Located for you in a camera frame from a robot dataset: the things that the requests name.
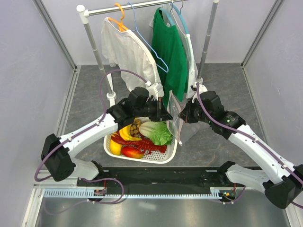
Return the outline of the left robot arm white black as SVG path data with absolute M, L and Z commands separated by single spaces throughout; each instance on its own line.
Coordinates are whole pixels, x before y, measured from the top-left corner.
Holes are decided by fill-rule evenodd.
M 172 120 L 161 99 L 155 100 L 147 89 L 136 87 L 127 98 L 108 108 L 89 124 L 60 137 L 48 135 L 42 149 L 41 164 L 56 182 L 74 176 L 99 186 L 104 181 L 100 166 L 95 161 L 79 160 L 76 155 L 97 140 L 128 126 L 138 117 L 148 117 L 152 122 Z

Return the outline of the yellow banana bunch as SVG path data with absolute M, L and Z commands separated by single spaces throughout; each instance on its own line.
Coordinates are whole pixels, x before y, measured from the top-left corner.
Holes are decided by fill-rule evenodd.
M 121 138 L 125 141 L 141 141 L 142 139 L 139 137 L 133 137 L 130 134 L 130 128 L 131 128 L 131 124 L 128 126 L 125 126 L 124 128 L 119 130 L 119 134 L 121 136 Z

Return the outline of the red plastic lobster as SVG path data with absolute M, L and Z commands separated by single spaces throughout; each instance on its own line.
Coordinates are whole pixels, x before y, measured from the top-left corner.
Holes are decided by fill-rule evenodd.
M 114 133 L 111 135 L 111 139 L 121 145 L 125 146 L 133 146 L 139 149 L 146 155 L 151 154 L 153 151 L 159 151 L 160 153 L 165 153 L 167 150 L 167 145 L 157 146 L 150 139 L 141 138 L 141 141 L 125 141 L 121 138 L 118 133 Z

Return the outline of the clear pink zip bag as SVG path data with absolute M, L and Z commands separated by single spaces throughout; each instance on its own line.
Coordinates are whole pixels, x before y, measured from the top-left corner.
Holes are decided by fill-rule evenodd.
M 178 114 L 186 107 L 186 103 L 186 94 L 183 101 L 180 102 L 172 91 L 169 92 L 167 111 L 173 119 L 166 122 L 167 128 L 181 146 L 202 129 L 201 123 L 185 123 L 178 117 Z

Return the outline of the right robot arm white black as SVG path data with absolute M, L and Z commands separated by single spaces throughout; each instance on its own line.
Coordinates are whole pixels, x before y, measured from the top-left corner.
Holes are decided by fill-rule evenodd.
M 216 134 L 239 147 L 261 168 L 252 170 L 227 161 L 217 174 L 220 185 L 239 183 L 250 187 L 263 193 L 280 209 L 295 204 L 295 198 L 303 191 L 303 166 L 296 166 L 276 153 L 243 118 L 225 110 L 214 91 L 196 93 L 188 99 L 178 116 L 186 123 L 208 124 Z

